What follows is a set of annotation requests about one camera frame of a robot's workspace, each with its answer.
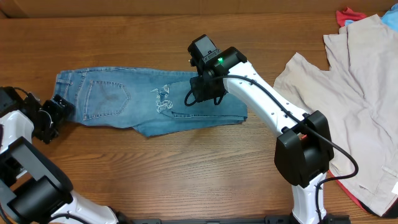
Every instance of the black joint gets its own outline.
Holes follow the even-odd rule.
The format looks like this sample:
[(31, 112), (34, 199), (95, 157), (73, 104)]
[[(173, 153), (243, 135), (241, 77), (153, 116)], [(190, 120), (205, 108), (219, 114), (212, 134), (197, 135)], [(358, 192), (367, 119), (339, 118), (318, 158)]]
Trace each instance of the black joint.
[(288, 130), (289, 130), (288, 127), (283, 127), (281, 131), (282, 131), (282, 133), (285, 133), (285, 132), (288, 131)]
[(323, 219), (324, 224), (351, 224), (348, 215), (335, 216), (327, 214)]
[[(305, 125), (312, 128), (321, 136), (330, 140), (330, 130), (326, 117), (316, 111), (307, 116)], [(302, 124), (296, 124), (290, 129), (282, 129), (282, 134), (277, 137), (275, 149), (275, 165), (290, 184), (305, 188), (318, 174), (329, 169), (329, 161), (333, 159), (333, 148), (308, 133), (307, 137)]]
[(191, 65), (198, 70), (198, 76), (190, 79), (191, 91), (198, 103), (222, 97), (225, 93), (224, 82), (212, 79), (227, 75), (230, 68), (240, 62), (247, 62), (247, 58), (236, 48), (221, 51), (206, 35), (195, 39), (188, 51), (192, 56)]
[(108, 207), (112, 210), (112, 212), (116, 215), (116, 218), (118, 219), (118, 224), (134, 224), (134, 222), (130, 219), (128, 219), (128, 217), (123, 214), (122, 212), (118, 212), (116, 211), (114, 208), (112, 207)]
[(265, 224), (300, 224), (293, 216), (290, 215), (268, 215), (264, 218)]
[(132, 220), (133, 224), (162, 224), (162, 220), (160, 219), (143, 219), (143, 220)]

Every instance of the wood grain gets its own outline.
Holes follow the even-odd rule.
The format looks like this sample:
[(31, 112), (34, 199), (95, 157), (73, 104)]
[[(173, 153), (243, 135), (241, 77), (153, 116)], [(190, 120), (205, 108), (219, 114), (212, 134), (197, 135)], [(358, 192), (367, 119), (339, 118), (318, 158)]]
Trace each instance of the wood grain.
[(2, 0), (11, 18), (387, 11), (396, 0)]
[[(334, 13), (5, 19), (1, 85), (49, 99), (61, 70), (194, 70), (187, 47), (202, 34), (221, 49), (238, 48), (273, 84), (296, 52), (328, 69), (323, 34), (337, 30)], [(68, 123), (50, 145), (34, 144), (79, 193), (131, 218), (264, 217), (293, 206), (291, 187), (274, 165), (275, 139), (251, 111), (244, 124), (155, 138)], [(353, 223), (392, 223), (362, 211), (334, 182), (326, 184), (325, 206)]]

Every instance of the beige shirt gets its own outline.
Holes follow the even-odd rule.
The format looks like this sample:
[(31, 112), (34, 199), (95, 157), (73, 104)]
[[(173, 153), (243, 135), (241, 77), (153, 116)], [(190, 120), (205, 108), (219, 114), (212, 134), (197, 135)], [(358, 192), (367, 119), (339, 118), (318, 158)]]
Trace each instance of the beige shirt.
[[(358, 162), (356, 177), (341, 183), (362, 203), (383, 215), (397, 199), (398, 33), (377, 15), (324, 35), (330, 71), (295, 54), (274, 88), (287, 100), (327, 118), (332, 141)], [(335, 150), (330, 171), (354, 167)]]

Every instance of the jeans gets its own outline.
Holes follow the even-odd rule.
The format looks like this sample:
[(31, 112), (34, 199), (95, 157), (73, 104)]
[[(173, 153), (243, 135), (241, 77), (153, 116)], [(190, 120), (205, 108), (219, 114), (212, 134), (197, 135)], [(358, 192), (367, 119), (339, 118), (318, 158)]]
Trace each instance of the jeans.
[(196, 72), (149, 68), (96, 67), (62, 71), (55, 94), (75, 105), (70, 121), (87, 126), (134, 128), (156, 136), (246, 120), (246, 105), (227, 93), (219, 106), (213, 100), (184, 105), (189, 79)]

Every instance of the black cable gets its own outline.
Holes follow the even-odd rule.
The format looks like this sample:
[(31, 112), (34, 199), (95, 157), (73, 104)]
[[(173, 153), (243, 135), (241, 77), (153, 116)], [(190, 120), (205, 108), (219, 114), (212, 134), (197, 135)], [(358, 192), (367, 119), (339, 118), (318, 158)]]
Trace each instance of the black cable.
[(221, 103), (221, 101), (223, 100), (225, 94), (226, 94), (226, 91), (223, 93), (222, 96), (220, 96), (220, 98), (218, 99), (218, 101), (217, 101), (217, 97), (214, 97), (214, 105), (216, 105), (216, 106), (217, 106), (217, 105), (220, 105), (220, 103)]
[(356, 163), (355, 159), (348, 154), (344, 149), (342, 149), (341, 147), (339, 147), (338, 145), (336, 145), (335, 143), (329, 141), (327, 138), (323, 137), (322, 135), (318, 134), (316, 131), (314, 131), (312, 128), (308, 127), (306, 124), (304, 124), (303, 122), (301, 122), (299, 119), (297, 119), (295, 116), (293, 116), (290, 111), (288, 111), (281, 103), (279, 103), (279, 101), (272, 96), (272, 94), (265, 89), (262, 85), (258, 84), (255, 80), (251, 79), (251, 78), (246, 78), (246, 77), (242, 77), (239, 75), (226, 75), (226, 76), (221, 76), (221, 77), (215, 77), (212, 78), (211, 80), (209, 80), (209, 82), (211, 81), (215, 81), (215, 80), (220, 80), (223, 78), (238, 78), (238, 79), (242, 79), (245, 81), (250, 82), (251, 84), (257, 86), (259, 89), (261, 89), (264, 93), (266, 93), (270, 99), (273, 100), (273, 102), (290, 118), (292, 118), (292, 120), (294, 120), (297, 124), (299, 124), (301, 127), (303, 127), (304, 129), (306, 129), (308, 132), (310, 132), (311, 134), (313, 134), (314, 136), (316, 136), (318, 139), (321, 139), (322, 141), (326, 142), (327, 144), (331, 145), (332, 147), (334, 147), (335, 149), (337, 149), (339, 152), (341, 152), (344, 156), (346, 156), (354, 165), (354, 172), (352, 174), (349, 175), (343, 175), (343, 176), (339, 176), (339, 177), (330, 177), (327, 178), (325, 180), (321, 180), (319, 181), (319, 183), (317, 184), (317, 186), (315, 187), (315, 205), (317, 207), (317, 213), (318, 213), (318, 218), (319, 218), (319, 222), (323, 223), (322, 220), (322, 215), (321, 215), (321, 211), (319, 209), (319, 203), (318, 203), (318, 198), (319, 198), (319, 190), (322, 184), (332, 181), (332, 180), (342, 180), (342, 179), (349, 179), (351, 177), (354, 177), (358, 171), (359, 171), (359, 167), (358, 164)]
[(19, 87), (14, 87), (15, 90), (19, 90), (24, 92), (26, 95), (28, 95), (28, 92), (26, 92), (23, 88), (19, 88)]
[(79, 218), (79, 217), (76, 217), (76, 216), (71, 215), (71, 214), (68, 214), (68, 213), (54, 215), (53, 217), (51, 217), (51, 218), (49, 218), (49, 219), (47, 220), (47, 223), (50, 223), (51, 221), (56, 220), (57, 218), (63, 218), (63, 217), (65, 217), (65, 218), (67, 218), (67, 219), (71, 218), (71, 219), (73, 219), (73, 220), (76, 220), (76, 221), (78, 221), (78, 222), (81, 222), (82, 224), (90, 224), (90, 223), (88, 223), (87, 221), (85, 221), (84, 219)]
[(193, 92), (193, 90), (190, 90), (190, 91), (187, 93), (187, 95), (185, 96), (185, 100), (184, 100), (185, 106), (192, 106), (192, 105), (194, 105), (194, 104), (197, 102), (197, 100), (195, 99), (192, 103), (187, 103), (188, 97), (192, 94), (192, 92)]
[(0, 216), (6, 224), (12, 224), (12, 222), (7, 218), (6, 213), (2, 209), (1, 203), (0, 203)]

